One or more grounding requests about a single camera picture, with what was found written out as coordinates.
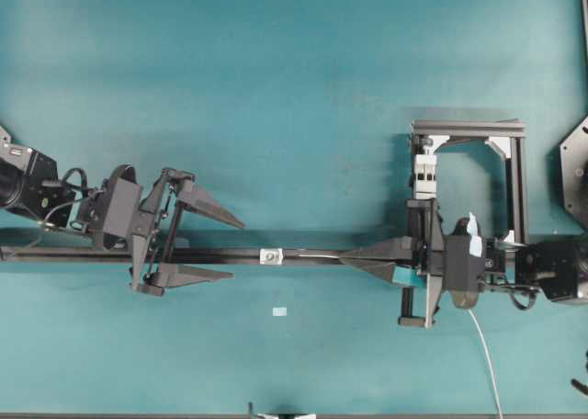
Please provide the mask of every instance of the black mechanical part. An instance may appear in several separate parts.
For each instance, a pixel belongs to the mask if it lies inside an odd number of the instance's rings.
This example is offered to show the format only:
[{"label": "black mechanical part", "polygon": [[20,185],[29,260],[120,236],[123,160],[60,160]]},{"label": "black mechanical part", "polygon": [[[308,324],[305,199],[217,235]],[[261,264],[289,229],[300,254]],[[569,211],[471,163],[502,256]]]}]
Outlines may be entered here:
[{"label": "black mechanical part", "polygon": [[339,256],[341,263],[362,269],[391,283],[397,264],[409,266],[420,243],[411,237],[396,237],[370,247],[360,247]]},{"label": "black mechanical part", "polygon": [[563,206],[588,229],[588,118],[560,145]]},{"label": "black mechanical part", "polygon": [[46,180],[58,180],[57,163],[32,148],[11,142],[0,127],[0,209],[44,221],[53,227],[67,226],[75,193],[68,187],[45,187]]},{"label": "black mechanical part", "polygon": [[414,289],[402,289],[401,316],[398,318],[398,325],[402,327],[424,327],[425,318],[413,315]]},{"label": "black mechanical part", "polygon": [[113,249],[129,236],[141,193],[135,169],[122,164],[103,182],[101,193],[80,205],[74,223],[91,237],[95,249]]},{"label": "black mechanical part", "polygon": [[460,309],[471,309],[476,305],[481,291],[479,283],[486,274],[486,243],[482,240],[479,255],[469,251],[472,236],[467,233],[468,224],[468,218],[460,219],[453,233],[445,239],[443,287]]},{"label": "black mechanical part", "polygon": [[588,303],[588,234],[520,249],[515,276],[517,284],[541,287],[551,301]]}]

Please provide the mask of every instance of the white label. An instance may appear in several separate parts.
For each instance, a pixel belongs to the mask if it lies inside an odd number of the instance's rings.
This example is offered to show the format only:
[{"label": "white label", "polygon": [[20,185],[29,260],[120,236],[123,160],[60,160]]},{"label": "white label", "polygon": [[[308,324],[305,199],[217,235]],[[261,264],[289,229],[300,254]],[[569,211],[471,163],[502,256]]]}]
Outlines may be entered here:
[{"label": "white label", "polygon": [[275,307],[274,309],[272,309],[272,315],[288,316],[288,307]]},{"label": "white label", "polygon": [[481,237],[478,235],[478,222],[476,221],[476,216],[469,213],[469,222],[466,228],[466,231],[469,235],[471,235],[471,240],[469,241],[469,254],[472,256],[481,256]]}]

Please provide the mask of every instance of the teal background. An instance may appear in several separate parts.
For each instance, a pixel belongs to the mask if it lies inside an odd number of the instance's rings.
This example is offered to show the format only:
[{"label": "teal background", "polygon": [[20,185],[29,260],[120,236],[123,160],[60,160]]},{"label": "teal background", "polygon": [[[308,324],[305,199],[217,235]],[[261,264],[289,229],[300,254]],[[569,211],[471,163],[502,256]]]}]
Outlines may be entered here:
[{"label": "teal background", "polygon": [[[557,145],[588,109],[582,38],[579,0],[0,0],[0,119],[94,184],[194,170],[248,229],[187,216],[193,245],[345,248],[402,233],[413,119],[517,117],[531,232],[578,233]],[[499,160],[443,153],[446,230],[472,210],[500,232]],[[223,270],[157,300],[123,266],[1,265],[0,411],[494,411],[447,296],[401,329],[400,291],[350,268]],[[585,308],[475,312],[507,413],[588,412]]]}]

